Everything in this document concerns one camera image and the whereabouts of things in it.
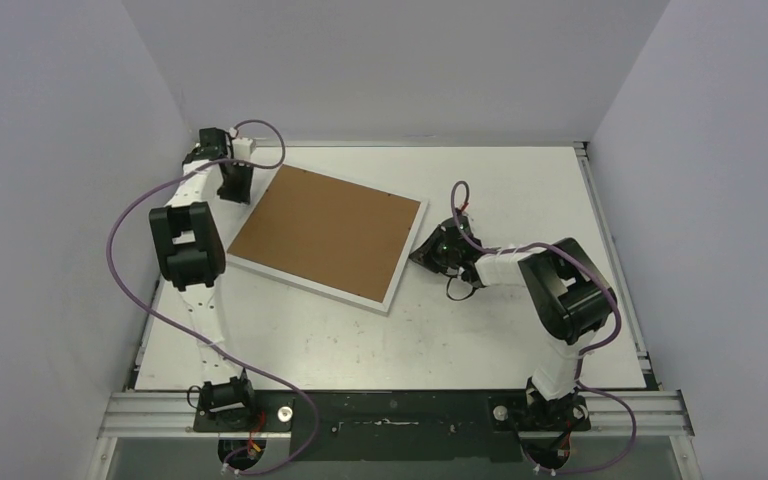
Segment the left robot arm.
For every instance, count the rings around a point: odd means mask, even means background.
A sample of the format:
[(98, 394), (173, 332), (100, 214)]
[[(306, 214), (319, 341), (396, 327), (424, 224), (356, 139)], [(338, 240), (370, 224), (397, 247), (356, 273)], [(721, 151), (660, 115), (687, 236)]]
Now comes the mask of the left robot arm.
[(257, 423), (259, 405), (246, 370), (221, 354), (227, 331), (218, 298), (226, 252), (209, 201), (251, 202), (253, 168), (225, 162), (235, 157), (234, 138), (220, 128), (204, 128), (185, 157), (188, 177), (166, 205), (149, 212), (149, 225), (163, 278), (177, 290), (197, 334), (201, 383), (197, 417), (219, 428), (242, 431)]

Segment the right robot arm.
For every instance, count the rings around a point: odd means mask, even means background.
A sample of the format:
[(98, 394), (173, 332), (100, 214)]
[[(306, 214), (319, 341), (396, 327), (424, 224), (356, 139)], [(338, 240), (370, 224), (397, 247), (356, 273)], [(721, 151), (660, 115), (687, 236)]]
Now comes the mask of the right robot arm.
[(581, 425), (586, 407), (578, 381), (585, 351), (614, 314), (617, 299), (575, 239), (535, 251), (485, 248), (466, 217), (458, 215), (440, 223), (409, 258), (473, 291), (491, 286), (525, 288), (545, 331), (545, 344), (526, 383), (523, 423), (544, 431)]

